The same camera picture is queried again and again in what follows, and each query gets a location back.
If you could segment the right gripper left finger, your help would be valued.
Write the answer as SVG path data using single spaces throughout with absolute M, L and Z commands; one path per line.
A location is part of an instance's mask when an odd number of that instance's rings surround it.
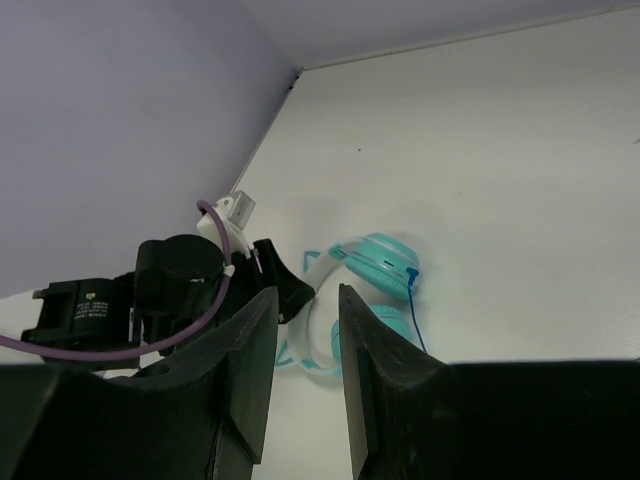
M 115 479 L 248 479 L 262 459 L 278 294 L 268 287 L 232 318 L 134 376 L 133 426 L 116 442 Z

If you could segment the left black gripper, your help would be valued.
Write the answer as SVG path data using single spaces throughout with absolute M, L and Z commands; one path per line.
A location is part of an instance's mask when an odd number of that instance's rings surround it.
M 293 274 L 279 259 L 274 261 L 273 278 L 265 272 L 267 260 L 275 252 L 271 239 L 253 243 L 249 256 L 238 251 L 231 256 L 235 267 L 227 292 L 227 318 L 231 318 L 265 287 L 278 291 L 279 323 L 287 324 L 315 297 L 314 288 Z

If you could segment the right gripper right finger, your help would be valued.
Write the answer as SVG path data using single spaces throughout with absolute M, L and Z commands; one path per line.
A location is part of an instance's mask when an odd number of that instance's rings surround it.
M 450 368 L 384 325 L 349 285 L 339 287 L 339 330 L 354 478 L 452 478 Z

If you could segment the teal cat-ear headphones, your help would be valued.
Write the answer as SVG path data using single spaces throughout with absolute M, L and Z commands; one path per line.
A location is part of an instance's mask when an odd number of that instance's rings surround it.
M 411 247 L 391 235 L 373 232 L 337 242 L 324 251 L 307 250 L 303 254 L 302 280 L 312 287 L 313 294 L 317 294 L 330 274 L 340 267 L 385 295 L 408 304 L 410 317 L 391 305 L 371 304 L 369 308 L 379 321 L 405 340 L 417 341 L 421 348 L 425 346 L 414 304 L 415 289 L 421 279 L 421 262 Z M 312 305 L 312 300 L 306 301 L 288 322 L 276 353 L 275 368 L 298 367 L 311 375 L 341 377 L 339 322 L 335 321 L 330 330 L 331 363 L 317 362 L 310 339 Z

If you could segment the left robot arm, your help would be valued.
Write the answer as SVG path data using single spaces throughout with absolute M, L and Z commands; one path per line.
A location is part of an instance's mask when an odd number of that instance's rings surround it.
M 229 259 L 196 235 L 148 240 L 139 246 L 129 273 L 54 282 L 35 292 L 42 302 L 37 325 L 1 343 L 88 371 L 134 369 L 140 348 L 158 345 L 163 357 L 182 350 L 269 287 L 277 290 L 281 324 L 315 295 L 285 266 L 269 239 Z

